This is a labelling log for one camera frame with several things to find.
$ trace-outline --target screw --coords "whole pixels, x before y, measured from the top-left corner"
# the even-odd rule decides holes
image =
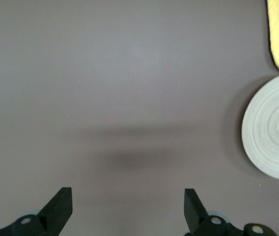
[[[21,220],[21,224],[24,225],[24,224],[29,223],[30,221],[31,221],[30,218],[25,218],[25,219]]]
[[[219,219],[218,217],[213,217],[212,218],[212,222],[215,224],[215,225],[220,225],[222,223],[221,219]]]
[[[257,226],[257,225],[252,226],[252,230],[253,230],[253,232],[255,232],[257,234],[263,234],[264,233],[263,229],[261,227]]]

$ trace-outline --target gray table surface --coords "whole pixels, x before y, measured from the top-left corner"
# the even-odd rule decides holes
[[[279,235],[241,141],[277,75],[262,0],[0,0],[0,228],[71,186],[62,236],[182,236],[195,188]]]

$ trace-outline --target white plate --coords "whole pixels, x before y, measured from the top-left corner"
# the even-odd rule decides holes
[[[253,164],[279,179],[279,76],[264,85],[249,103],[242,141]]]

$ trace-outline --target wooden plate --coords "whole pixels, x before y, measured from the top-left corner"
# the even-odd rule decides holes
[[[249,103],[242,141],[253,164],[279,179],[279,76],[265,84]]]

